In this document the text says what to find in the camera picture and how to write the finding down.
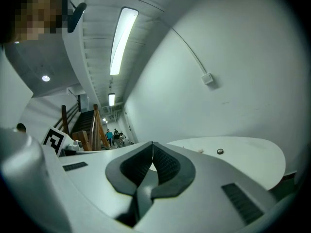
wooden handrail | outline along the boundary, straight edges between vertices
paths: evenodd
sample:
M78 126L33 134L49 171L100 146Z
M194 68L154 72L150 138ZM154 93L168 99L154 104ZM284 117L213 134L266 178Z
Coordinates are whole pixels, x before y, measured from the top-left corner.
M66 113L68 114L70 111L72 111L75 107L77 106L77 104L73 105ZM54 128L57 127L57 125L62 121L63 117L59 118L59 120L57 121L57 123L54 124Z
M95 149L93 148L93 138L94 138L94 133L95 133L95 125L96 125L96 112L94 111L93 118L92 118L92 124L91 124L91 129L89 131L89 143L91 145L92 150L94 151Z
M74 113L72 113L72 117L69 118L68 116L68 125L70 124L71 120L74 118L74 116L77 114L78 111L79 111L79 108L77 107Z
M101 140L105 147L109 149L110 147L101 124L98 106L94 104L94 114L89 135L89 142L93 151L101 150Z
M96 115L97 115L97 124L98 124L98 129L99 129L99 135L101 136L102 142L105 145L105 147L107 149L109 149L109 144L108 144L106 135L105 135L104 130L103 130L101 115L99 114L97 104L94 104L94 111L96 111Z
M78 95L78 109L79 109L79 112L81 112L81 96Z
M67 113L66 113L66 106L65 105L62 105L62 118L63 118L63 126L64 126L63 132L65 134L69 134L68 122L67 122Z
M69 117L74 113L75 111L72 111L71 113L69 113L68 114L68 112L66 112L66 118L67 119L69 119ZM64 122L62 122L60 125L59 125L59 127L58 127L58 130L60 130L62 127L64 126Z
M92 147L88 141L86 131L79 131L72 134L72 139L81 141L84 151L92 151Z

concrete ceiling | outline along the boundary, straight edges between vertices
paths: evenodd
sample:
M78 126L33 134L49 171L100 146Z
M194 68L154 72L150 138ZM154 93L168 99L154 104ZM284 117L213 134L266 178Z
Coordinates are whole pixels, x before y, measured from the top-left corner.
M5 52L34 97L52 95L79 84L60 33L40 35L39 40L6 44ZM42 81L44 75L51 80Z
M87 9L83 15L83 54L86 68L104 116L122 109L123 95L130 74L145 41L158 18L165 12L171 0L85 0ZM119 75L110 75L110 57L113 36L123 7L139 11L129 36ZM108 106L108 93L116 94L116 106Z

ceiling light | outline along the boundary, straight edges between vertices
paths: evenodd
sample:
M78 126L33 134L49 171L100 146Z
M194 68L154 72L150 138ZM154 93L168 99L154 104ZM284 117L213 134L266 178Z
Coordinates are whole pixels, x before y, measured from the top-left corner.
M121 10L117 29L113 39L110 60L110 75L118 75L120 72L125 46L137 16L137 10L129 8L123 8Z
M42 77L42 80L45 81L45 82L50 81L50 77L47 76L47 75L44 75L44 76Z
M109 93L108 98L109 98L109 106L114 106L115 105L115 94Z

white robot surface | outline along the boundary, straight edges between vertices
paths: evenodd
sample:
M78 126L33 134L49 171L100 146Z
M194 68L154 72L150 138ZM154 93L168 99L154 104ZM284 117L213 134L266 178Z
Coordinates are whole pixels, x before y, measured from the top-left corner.
M276 204L232 165L186 148L148 142L58 158L26 134L0 135L3 179L47 232L236 232Z
M285 173L286 163L282 150L268 140L219 136L190 138L169 144L224 160L266 190L275 187Z

